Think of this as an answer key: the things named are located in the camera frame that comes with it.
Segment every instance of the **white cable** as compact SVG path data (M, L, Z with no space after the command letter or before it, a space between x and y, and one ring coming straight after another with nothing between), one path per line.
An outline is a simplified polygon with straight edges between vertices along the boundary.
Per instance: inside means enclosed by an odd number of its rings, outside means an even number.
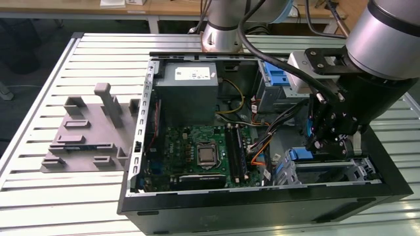
M249 126L260 127L260 125L249 124L249 123L247 123L247 122L227 120L221 115L219 115L219 114L216 114L216 115L217 115L225 122L228 122L228 123L245 124L245 125L249 125Z

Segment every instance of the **ram slot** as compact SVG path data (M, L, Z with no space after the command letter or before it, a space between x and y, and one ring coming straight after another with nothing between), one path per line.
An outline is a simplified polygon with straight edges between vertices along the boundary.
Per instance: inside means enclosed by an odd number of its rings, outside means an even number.
M239 128L231 125L225 126L224 138L228 150L231 178L235 183L239 183L241 180L248 179L248 176L245 176L247 161Z

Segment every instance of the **gray cable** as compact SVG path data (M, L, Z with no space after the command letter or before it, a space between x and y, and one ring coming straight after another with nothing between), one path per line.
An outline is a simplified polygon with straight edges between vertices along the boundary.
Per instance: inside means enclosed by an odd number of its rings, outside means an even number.
M204 2L204 11L201 12L200 14L200 21L199 21L199 24L196 27L191 28L188 33L193 33L193 32L200 32L200 27L201 27L201 24L203 24L203 21L204 21L204 18L205 18L205 15L208 13L208 10L209 10L209 7L211 7L211 1L212 0L205 0Z

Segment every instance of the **circuit board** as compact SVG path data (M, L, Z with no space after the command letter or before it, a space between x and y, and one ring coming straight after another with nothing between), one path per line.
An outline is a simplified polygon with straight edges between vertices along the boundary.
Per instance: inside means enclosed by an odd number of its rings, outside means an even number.
M245 147L252 141L247 126L240 129L240 133ZM207 146L212 146L217 161L212 166L200 166L199 151ZM220 174L227 176L225 188L259 186L260 174L257 169L249 171L247 181L233 182L231 179L224 126L168 127L164 149L163 176ZM157 191L169 190L168 185L159 178L152 181Z

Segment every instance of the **aluminum extrusion table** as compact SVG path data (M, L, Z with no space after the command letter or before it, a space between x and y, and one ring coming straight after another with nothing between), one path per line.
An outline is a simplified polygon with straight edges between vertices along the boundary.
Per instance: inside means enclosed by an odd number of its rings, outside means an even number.
M344 44L343 40L319 37L249 36L249 40L259 49L273 53ZM93 87L105 82L121 103L140 98L149 51L200 51L200 38L176 34L87 33L71 39L0 160L1 235L139 235L135 225L116 214L123 172L43 174L39 168L65 115L67 97L81 95L87 103L99 103ZM404 95L372 122L413 195L339 223L193 235L419 235L419 115L417 104Z

